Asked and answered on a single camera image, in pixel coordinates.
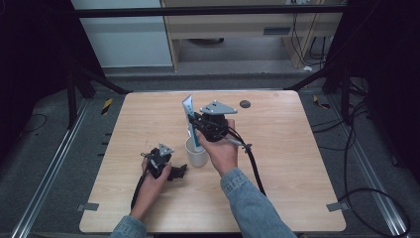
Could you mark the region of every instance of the white cup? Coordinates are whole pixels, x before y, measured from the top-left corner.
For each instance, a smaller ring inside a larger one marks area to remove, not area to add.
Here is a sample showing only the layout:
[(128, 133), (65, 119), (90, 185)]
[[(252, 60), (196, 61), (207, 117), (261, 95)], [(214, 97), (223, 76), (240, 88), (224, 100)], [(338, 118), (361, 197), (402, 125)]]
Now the white cup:
[(202, 150), (201, 152), (196, 152), (194, 150), (194, 142), (192, 141), (193, 138), (190, 137), (186, 140), (185, 149), (186, 153), (188, 154), (189, 163), (193, 167), (202, 167), (206, 165), (207, 161), (209, 160), (209, 154), (206, 150)]

